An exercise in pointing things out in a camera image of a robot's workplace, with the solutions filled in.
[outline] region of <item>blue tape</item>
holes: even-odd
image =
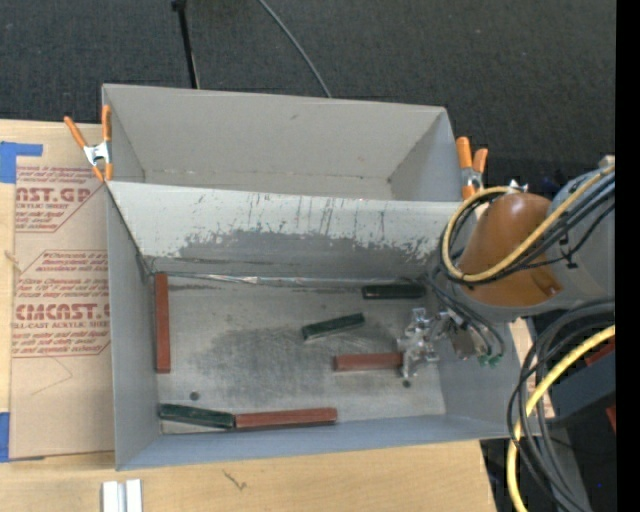
[[[42,144],[0,142],[0,183],[15,183],[18,157],[42,156],[42,148]]]
[[[9,461],[9,413],[0,412],[0,463]]]

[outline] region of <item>gray box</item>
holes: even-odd
[[[505,437],[519,362],[438,347],[410,388],[337,374],[332,355],[395,349],[424,299],[360,288],[424,272],[460,203],[445,109],[105,85],[112,108],[109,286],[116,466]],[[154,371],[151,274],[169,274],[172,371]],[[354,313],[365,325],[304,342]],[[227,432],[162,422],[158,403],[232,413],[337,407],[332,426]]]

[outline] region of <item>cardboard sheet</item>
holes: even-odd
[[[101,140],[100,126],[79,127]],[[3,120],[0,134],[42,145],[16,159],[9,456],[110,450],[104,187],[62,122]]]

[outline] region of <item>black cord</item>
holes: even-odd
[[[287,26],[284,24],[284,22],[280,19],[280,17],[273,11],[273,9],[271,7],[269,7],[269,5],[267,4],[267,2],[265,0],[258,0],[258,3],[262,6],[262,8],[267,11],[267,13],[269,14],[269,16],[271,16],[273,18],[273,20],[278,24],[278,26],[282,29],[282,31],[285,33],[285,35],[289,38],[289,41],[291,41],[291,43],[293,44],[293,46],[296,47],[296,50],[298,50],[298,52],[300,53],[300,55],[302,56],[302,58],[305,60],[305,62],[307,63],[307,66],[309,66],[309,69],[311,70],[311,72],[314,74],[314,76],[316,77],[316,80],[318,80],[318,82],[320,83],[320,87],[322,87],[322,90],[324,91],[324,93],[326,94],[327,98],[332,98],[333,96],[331,96],[331,93],[329,92],[328,87],[326,86],[326,84],[324,83],[324,80],[322,79],[322,77],[320,76],[320,73],[318,73],[318,70],[316,69],[316,67],[313,65],[313,62],[311,62],[311,59],[309,58],[309,56],[307,55],[307,53],[304,51],[304,48],[302,48],[302,46],[300,45],[300,43],[298,43],[298,41],[296,40],[296,38],[293,36],[293,34],[291,33],[291,31],[287,28]]]
[[[200,89],[200,80],[196,72],[196,61],[191,48],[191,37],[189,36],[189,25],[187,23],[187,0],[171,0],[171,7],[174,12],[178,13],[180,20],[180,33],[182,34],[182,44],[184,45],[184,53],[187,57],[187,68],[189,70],[189,82],[192,89]]]
[[[595,202],[592,202],[592,198],[600,194],[602,191],[604,191],[607,187],[611,185],[612,182],[615,182],[615,175],[613,174],[604,178],[602,182],[594,185],[592,190],[589,190],[584,197],[578,200],[578,202],[576,203],[576,205],[572,210],[570,210],[569,212],[566,212],[565,215],[561,216],[558,220],[556,220],[556,222],[552,226],[550,226],[547,232],[545,233],[545,238],[543,239],[542,243],[539,243],[533,251],[531,250],[528,251],[527,253],[521,255],[514,263],[512,263],[513,266],[519,264],[518,265],[519,268],[515,269],[512,267],[507,267],[506,269],[500,271],[495,276],[487,278],[486,280],[478,281],[475,284],[482,284],[485,282],[495,281],[497,279],[500,279],[502,277],[505,277],[506,275],[513,273],[514,271],[524,269],[525,268],[524,264],[529,263],[530,261],[534,260],[536,257],[543,254],[546,249],[548,249],[556,241],[560,240],[563,236],[565,236],[569,231],[569,229],[571,229],[576,224],[578,224],[586,215],[591,213],[595,208],[597,208],[602,203],[607,201],[611,195],[614,195],[615,188],[612,190],[609,190],[607,194],[599,197]],[[450,274],[449,276],[450,276],[450,279],[453,281],[459,282],[461,284],[466,283],[464,280],[457,279],[454,276],[451,276]]]
[[[603,189],[608,187],[608,185],[609,183],[604,183],[602,186],[598,187],[598,189],[594,192],[593,195],[600,193]],[[583,200],[578,202],[577,206],[573,210],[561,216],[554,223],[554,225],[552,225],[547,230],[542,243],[539,244],[539,246],[534,251],[532,252],[530,251],[526,253],[521,257],[522,258],[521,260],[519,259],[519,261],[521,262],[519,267],[526,268],[525,265],[527,263],[533,261],[535,258],[543,254],[554,243],[556,243],[558,240],[565,237],[569,233],[570,229],[572,229],[577,224],[579,224],[587,215],[591,214],[599,206],[607,202],[611,196],[615,196],[615,189],[611,189],[606,194],[603,194],[602,196],[598,197],[595,202],[591,202],[592,200],[590,197],[583,198]],[[615,202],[609,208],[607,208],[605,212],[601,213],[596,218],[596,220],[592,222],[592,225],[587,230],[586,234],[583,235],[583,238],[578,242],[578,245],[575,246],[573,249],[571,249],[570,251],[571,254],[577,252],[580,249],[580,247],[582,247],[584,242],[586,242],[589,236],[593,233],[596,226],[614,209],[615,209]]]
[[[460,217],[457,219],[455,226],[453,227],[452,231],[451,231],[451,239],[449,242],[449,246],[453,247],[458,239],[458,235],[460,234],[460,231],[462,231],[462,228],[464,227],[465,223],[467,222],[467,220],[471,217],[471,214],[473,212],[475,212],[480,206],[482,206],[485,203],[491,203],[496,199],[496,197],[491,197],[488,201],[478,201],[477,203],[473,203],[471,205],[469,205],[469,208],[467,208],[464,212],[462,212],[462,214],[460,215]]]
[[[536,344],[532,346],[527,353],[522,364],[520,380],[518,382],[518,385],[514,389],[514,392],[512,393],[507,405],[507,425],[512,441],[520,452],[522,461],[532,472],[536,483],[538,483],[538,485],[540,485],[543,490],[546,490],[546,485],[540,478],[540,475],[544,476],[546,478],[546,481],[553,482],[554,488],[567,500],[568,503],[571,503],[578,508],[580,507],[575,503],[575,500],[573,500],[569,496],[571,494],[571,491],[568,488],[566,480],[563,477],[562,470],[559,467],[555,448],[550,440],[546,424],[544,423],[544,408],[540,402],[537,404],[536,410],[538,413],[538,421],[540,422],[541,426],[541,441],[542,446],[547,451],[553,467],[549,468],[547,463],[543,460],[541,456],[541,447],[534,441],[534,436],[531,434],[528,423],[529,419],[526,416],[525,409],[527,396],[526,383],[529,377],[536,374],[536,384],[539,384],[544,376],[544,372],[546,371],[546,365],[550,361],[552,361],[553,358],[558,353],[560,353],[560,351],[564,350],[564,348],[566,348],[573,340],[575,340],[576,336],[582,336],[586,330],[592,330],[597,326],[602,326],[603,324],[608,323],[605,321],[603,315],[611,314],[614,308],[615,303],[611,300],[590,303],[577,310],[569,311],[558,320],[556,320],[553,324],[551,324],[547,329],[545,329],[542,335],[536,341]],[[600,318],[597,321],[594,320],[594,318],[598,315],[600,316]],[[557,337],[557,334],[559,334],[562,330],[569,329],[570,331],[572,331],[572,329],[570,329],[570,326],[572,324],[583,322],[585,319],[591,319],[591,323],[581,326],[578,332],[569,332],[567,336],[565,336],[551,350],[549,350],[549,347]],[[534,357],[537,357],[538,361],[535,366],[531,368]],[[514,432],[513,408],[516,400],[518,400],[521,426],[524,432],[523,443],[518,441]],[[551,498],[559,506],[563,508],[566,507],[566,505],[560,503],[556,497]]]
[[[495,338],[495,340],[500,345],[500,352],[497,356],[504,355],[506,351],[506,343],[502,335],[493,327],[493,325],[488,322],[482,315],[471,310],[465,304],[457,300],[455,297],[446,292],[437,282],[438,274],[441,272],[440,266],[436,266],[433,269],[432,275],[428,273],[422,276],[423,279],[426,279],[427,284],[429,284],[433,290],[435,291],[438,299],[449,309],[454,311],[457,315],[459,315],[465,322],[471,325],[474,330],[478,333],[478,335],[482,338],[485,346],[487,347],[487,355],[493,355],[492,349],[492,340],[488,339],[484,333],[484,329],[487,329]]]
[[[558,233],[555,233],[551,237],[547,238],[547,241],[544,244],[541,244],[539,247],[537,247],[530,254],[527,254],[527,255],[523,256],[523,259],[520,262],[520,264],[515,265],[513,267],[509,267],[509,268],[501,271],[496,276],[489,278],[488,282],[489,281],[496,281],[496,280],[501,279],[503,277],[506,277],[508,275],[514,274],[515,272],[520,272],[521,270],[528,270],[528,269],[533,269],[533,268],[545,267],[545,266],[553,265],[554,263],[558,263],[558,262],[561,262],[561,261],[569,261],[571,259],[571,257],[582,248],[582,246],[585,244],[585,242],[589,239],[589,237],[595,231],[595,228],[607,217],[607,215],[612,213],[614,210],[615,210],[615,203],[613,203],[606,210],[604,210],[593,221],[591,226],[589,226],[589,229],[585,232],[585,234],[578,241],[578,243],[575,246],[569,248],[569,250],[566,253],[563,253],[562,256],[560,256],[558,258],[555,258],[553,260],[546,260],[546,261],[540,261],[540,262],[537,262],[537,263],[530,263],[531,261],[534,261],[536,258],[538,258],[542,254],[544,254],[549,249],[549,247],[551,247],[555,242],[557,242],[558,240],[560,240],[563,237],[565,237],[566,234],[569,232],[569,230],[572,227],[574,227],[576,224],[578,224],[585,215],[588,215],[589,213],[591,213],[591,211],[584,212],[584,214],[581,215],[580,218],[578,218],[575,221],[571,222],[571,224],[566,226],[565,229],[563,229],[562,231],[560,231]]]

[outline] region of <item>black floor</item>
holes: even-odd
[[[447,107],[489,148],[489,185],[544,192],[615,153],[615,0],[268,2],[333,97]],[[187,0],[186,16],[201,88],[326,94],[258,0]],[[1,118],[96,122],[105,82],[190,87],[170,0],[0,0]],[[601,419],[577,431],[615,447]],[[592,505],[615,510],[615,452],[589,457]]]

